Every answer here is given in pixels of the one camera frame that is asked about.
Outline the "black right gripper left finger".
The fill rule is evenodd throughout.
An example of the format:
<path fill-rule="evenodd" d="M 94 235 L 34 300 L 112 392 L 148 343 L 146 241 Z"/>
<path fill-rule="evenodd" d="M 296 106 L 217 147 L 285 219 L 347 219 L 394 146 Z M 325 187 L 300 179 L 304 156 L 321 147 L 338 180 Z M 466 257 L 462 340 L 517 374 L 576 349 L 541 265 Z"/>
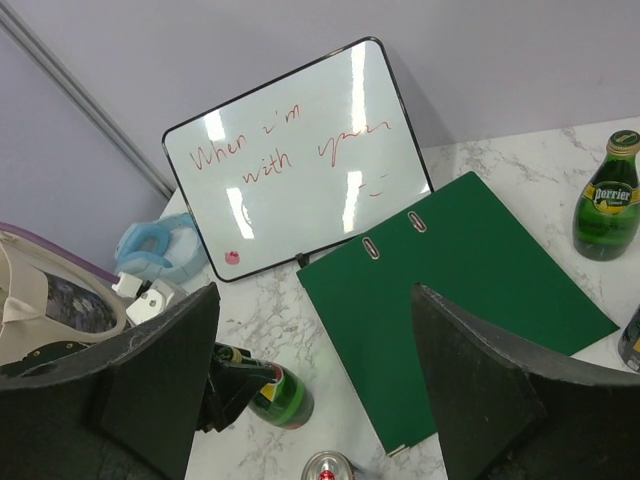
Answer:
<path fill-rule="evenodd" d="M 213 355 L 215 284 L 86 348 L 1 370 L 4 479 L 181 479 Z"/>

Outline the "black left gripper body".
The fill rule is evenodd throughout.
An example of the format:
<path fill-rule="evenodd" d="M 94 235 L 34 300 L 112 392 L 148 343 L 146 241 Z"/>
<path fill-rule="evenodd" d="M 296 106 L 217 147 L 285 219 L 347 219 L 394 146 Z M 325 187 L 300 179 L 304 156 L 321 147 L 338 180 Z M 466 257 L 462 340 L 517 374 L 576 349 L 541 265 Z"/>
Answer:
<path fill-rule="evenodd" d="M 253 359 L 248 350 L 215 344 L 196 430 L 223 431 L 274 379 L 275 370 L 266 362 Z"/>

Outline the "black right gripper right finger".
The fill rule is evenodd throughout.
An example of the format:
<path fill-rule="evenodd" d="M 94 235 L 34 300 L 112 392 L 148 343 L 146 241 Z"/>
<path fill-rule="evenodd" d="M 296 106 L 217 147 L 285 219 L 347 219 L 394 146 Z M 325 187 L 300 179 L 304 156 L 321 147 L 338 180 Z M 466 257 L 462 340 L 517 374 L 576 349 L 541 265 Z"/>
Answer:
<path fill-rule="evenodd" d="M 638 375 L 542 347 L 421 284 L 411 319 L 448 478 L 638 478 Z"/>

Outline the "beige canvas tote bag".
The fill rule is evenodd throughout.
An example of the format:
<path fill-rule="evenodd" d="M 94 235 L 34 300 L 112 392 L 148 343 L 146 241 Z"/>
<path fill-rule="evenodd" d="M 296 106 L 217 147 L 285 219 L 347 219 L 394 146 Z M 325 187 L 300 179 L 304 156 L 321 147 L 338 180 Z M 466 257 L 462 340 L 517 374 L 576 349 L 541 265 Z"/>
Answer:
<path fill-rule="evenodd" d="M 1 233 L 1 365 L 69 351 L 125 330 L 125 303 L 96 275 L 15 234 Z"/>

